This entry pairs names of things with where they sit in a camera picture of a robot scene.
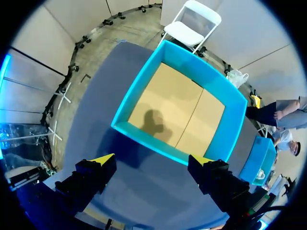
black bracket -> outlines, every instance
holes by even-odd
[[[87,78],[89,78],[89,79],[91,79],[92,77],[90,76],[90,75],[88,75],[87,73],[85,74],[85,76],[82,78],[82,80],[81,80],[81,82],[80,83],[82,83],[82,81],[84,80],[84,78],[85,77],[87,77]]]

blue plastic bin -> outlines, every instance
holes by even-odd
[[[136,103],[161,62],[181,72],[224,104],[221,121],[204,157],[228,161],[242,128],[247,100],[233,84],[207,62],[168,41],[163,41],[147,60],[119,106],[111,126],[140,144],[188,165],[188,154],[128,123]]]
[[[254,185],[264,185],[274,164],[276,150],[270,138],[256,137],[248,160],[239,177]],[[264,171],[263,180],[256,179],[259,170]]]

blue table surface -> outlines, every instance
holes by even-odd
[[[159,230],[223,224],[228,216],[209,195],[201,193],[186,166],[110,127],[124,95],[151,53],[129,42],[113,49],[80,101],[66,144],[63,170],[45,183],[53,187],[55,181],[64,180],[82,159],[115,153],[118,169],[105,191],[91,201],[102,215],[131,226]],[[228,161],[235,176],[241,172],[257,134],[246,118]]]

man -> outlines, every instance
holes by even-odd
[[[289,128],[307,127],[307,97],[298,100],[277,100],[260,109],[247,107],[246,117],[262,124]]]
[[[278,128],[274,130],[271,139],[274,146],[277,147],[277,151],[290,150],[290,152],[295,156],[297,156],[301,151],[301,143],[293,141],[292,133],[289,129],[281,130]]]

floor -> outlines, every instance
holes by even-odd
[[[51,146],[53,160],[52,164],[59,170],[63,167],[63,156],[65,154],[66,141],[73,121],[73,117],[78,108],[79,102],[82,99],[84,92],[87,89],[91,79],[83,77],[88,74],[91,78],[94,77],[99,66],[118,42],[131,42],[145,48],[155,50],[161,40],[163,26],[160,25],[161,9],[153,7],[148,9],[146,13],[141,11],[133,11],[127,14],[126,19],[113,19],[112,26],[103,26],[96,28],[91,35],[92,42],[87,44],[83,49],[79,49],[76,56],[76,65],[80,67],[78,72],[73,72],[71,78],[71,86],[67,91],[66,96],[71,100],[71,104],[64,101],[61,109],[56,110],[59,104],[59,98],[54,104],[54,116],[50,120],[53,127],[57,120],[57,134],[63,138],[63,141],[55,141],[55,145]],[[216,60],[210,55],[205,54],[204,60],[214,66],[221,73],[224,71],[224,66],[221,60]]]

